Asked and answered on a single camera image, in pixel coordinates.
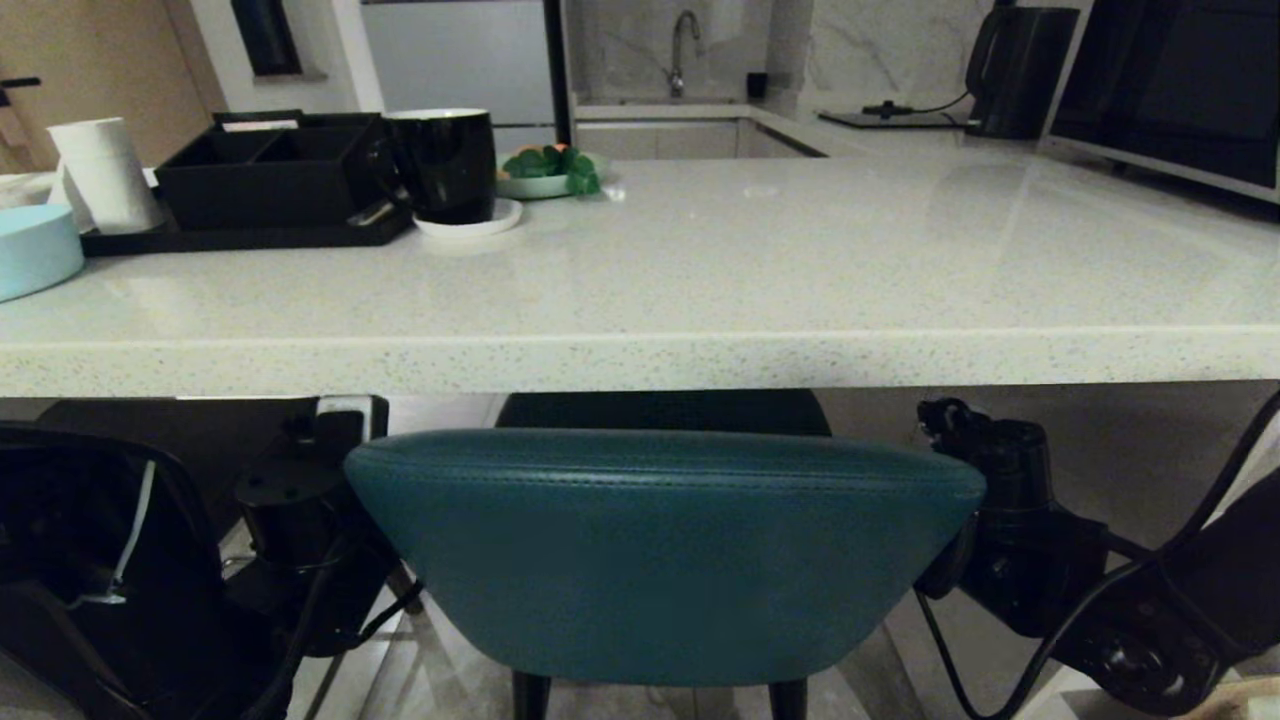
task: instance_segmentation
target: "wooden door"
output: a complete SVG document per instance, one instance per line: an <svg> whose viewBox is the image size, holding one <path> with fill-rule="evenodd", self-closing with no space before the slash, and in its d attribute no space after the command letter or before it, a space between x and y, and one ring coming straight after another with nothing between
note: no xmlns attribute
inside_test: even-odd
<svg viewBox="0 0 1280 720"><path fill-rule="evenodd" d="M54 169L49 126L113 117L156 165L221 109L189 0L0 0L0 78L44 82L8 91L28 145L0 140L0 174Z"/></svg>

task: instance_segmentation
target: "light blue lid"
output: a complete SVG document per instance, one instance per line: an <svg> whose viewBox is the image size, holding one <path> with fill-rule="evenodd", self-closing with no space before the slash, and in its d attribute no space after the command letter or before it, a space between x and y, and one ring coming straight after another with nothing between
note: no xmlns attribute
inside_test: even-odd
<svg viewBox="0 0 1280 720"><path fill-rule="evenodd" d="M68 205L0 210L0 301L29 295L84 266Z"/></svg>

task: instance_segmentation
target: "black microwave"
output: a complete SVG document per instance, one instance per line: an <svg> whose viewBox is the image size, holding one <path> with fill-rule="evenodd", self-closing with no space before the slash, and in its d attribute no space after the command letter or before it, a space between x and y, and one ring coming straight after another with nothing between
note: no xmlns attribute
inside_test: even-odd
<svg viewBox="0 0 1280 720"><path fill-rule="evenodd" d="M1047 140L1280 202L1277 38L1277 0L1096 0Z"/></svg>

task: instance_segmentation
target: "black organizer tray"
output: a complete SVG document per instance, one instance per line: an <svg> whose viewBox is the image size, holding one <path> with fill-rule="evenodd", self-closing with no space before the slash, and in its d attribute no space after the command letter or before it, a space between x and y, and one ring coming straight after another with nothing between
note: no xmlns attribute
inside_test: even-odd
<svg viewBox="0 0 1280 720"><path fill-rule="evenodd" d="M413 224L407 209L379 201L342 224L275 228L182 229L164 199L160 205L168 218L155 229L81 236L86 258L147 255L151 252L206 252L214 250L287 250L300 247L375 247L396 240Z"/></svg>

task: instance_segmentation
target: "teal leather chair back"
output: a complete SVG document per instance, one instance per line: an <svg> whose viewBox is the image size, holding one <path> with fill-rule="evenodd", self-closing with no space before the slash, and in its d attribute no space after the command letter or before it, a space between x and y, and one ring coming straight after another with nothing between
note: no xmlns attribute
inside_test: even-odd
<svg viewBox="0 0 1280 720"><path fill-rule="evenodd" d="M485 655L536 675L690 687L836 664L986 489L933 454L648 430L399 436L353 451L347 474Z"/></svg>

